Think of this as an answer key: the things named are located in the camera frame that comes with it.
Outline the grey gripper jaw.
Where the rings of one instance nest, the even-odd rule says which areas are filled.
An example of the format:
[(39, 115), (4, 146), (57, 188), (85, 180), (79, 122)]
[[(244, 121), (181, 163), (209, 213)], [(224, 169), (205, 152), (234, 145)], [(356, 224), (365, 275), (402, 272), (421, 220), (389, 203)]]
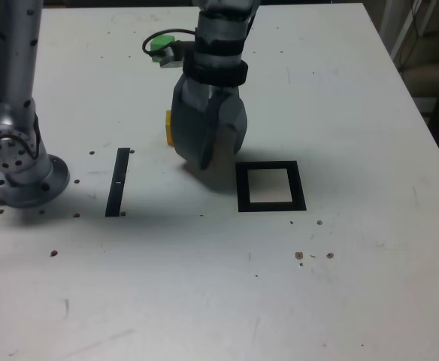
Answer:
[(233, 132), (230, 150), (236, 154), (247, 132), (247, 112), (238, 88), (210, 86), (210, 155), (213, 155), (220, 130)]
[(182, 74), (174, 87), (171, 136), (179, 156), (197, 169), (208, 168), (213, 156), (219, 110), (224, 95)]

